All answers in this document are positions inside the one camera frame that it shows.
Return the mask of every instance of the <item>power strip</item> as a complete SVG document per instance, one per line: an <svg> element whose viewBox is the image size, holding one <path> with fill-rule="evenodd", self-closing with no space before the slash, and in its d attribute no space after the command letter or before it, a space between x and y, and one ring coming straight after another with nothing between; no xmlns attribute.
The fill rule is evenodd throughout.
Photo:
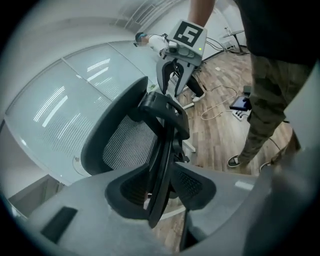
<svg viewBox="0 0 320 256"><path fill-rule="evenodd" d="M232 115L238 119L240 122L246 117L249 116L248 111L241 111L241 110L232 110Z"/></svg>

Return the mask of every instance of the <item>black shirt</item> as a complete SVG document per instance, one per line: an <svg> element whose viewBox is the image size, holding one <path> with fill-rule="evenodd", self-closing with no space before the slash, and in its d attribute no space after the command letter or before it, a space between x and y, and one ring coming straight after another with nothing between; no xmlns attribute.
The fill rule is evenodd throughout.
<svg viewBox="0 0 320 256"><path fill-rule="evenodd" d="M315 63L320 48L315 4L292 0L235 1L251 53L289 63Z"/></svg>

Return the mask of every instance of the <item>wooden floor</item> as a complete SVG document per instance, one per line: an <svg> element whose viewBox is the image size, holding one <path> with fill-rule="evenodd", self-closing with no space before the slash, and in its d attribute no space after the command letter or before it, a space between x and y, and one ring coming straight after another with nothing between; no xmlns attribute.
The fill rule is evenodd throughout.
<svg viewBox="0 0 320 256"><path fill-rule="evenodd" d="M249 165L234 169L228 167L228 159L239 154L243 149L249 130L247 120L240 122L231 112L225 112L229 110L229 105L234 98L203 115L204 119L209 119L222 112L216 118L201 119L203 112L236 94L232 89L221 85L239 90L238 94L241 95L243 86L252 84L250 55L238 56L232 53L221 53L203 64L201 72L197 74L208 91L205 92L206 96L201 101L186 110L191 141L196 148L196 153L193 153L191 157L191 163L212 171L258 176L259 166L269 161L279 149L271 140L268 140ZM189 89L186 90L178 97L179 102L183 106L191 103L191 94ZM271 138L280 148L283 148L288 143L291 134L290 125L282 123ZM161 220L154 228L154 232L168 248L178 252L183 224L184 213L180 213Z"/></svg>

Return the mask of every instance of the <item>smartphone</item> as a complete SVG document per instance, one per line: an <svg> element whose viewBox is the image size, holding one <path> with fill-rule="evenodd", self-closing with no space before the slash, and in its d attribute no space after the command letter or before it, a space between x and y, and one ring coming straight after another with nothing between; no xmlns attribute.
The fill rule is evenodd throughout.
<svg viewBox="0 0 320 256"><path fill-rule="evenodd" d="M248 111L251 109L251 104L249 98L245 96L239 96L235 99L235 101L230 105L231 110L240 110L240 111Z"/></svg>

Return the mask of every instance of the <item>frosted glass panel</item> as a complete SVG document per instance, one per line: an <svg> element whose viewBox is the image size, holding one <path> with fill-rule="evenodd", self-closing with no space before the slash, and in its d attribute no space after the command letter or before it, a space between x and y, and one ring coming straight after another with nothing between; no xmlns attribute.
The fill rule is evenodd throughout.
<svg viewBox="0 0 320 256"><path fill-rule="evenodd" d="M132 42L111 42L110 45L141 70L149 78L149 84L158 83L156 65L160 56L150 47L135 47Z"/></svg>
<svg viewBox="0 0 320 256"><path fill-rule="evenodd" d="M18 95L6 123L26 153L68 185L88 175L81 167L81 150L110 103L59 61Z"/></svg>
<svg viewBox="0 0 320 256"><path fill-rule="evenodd" d="M145 75L108 44L76 52L66 61L112 101Z"/></svg>

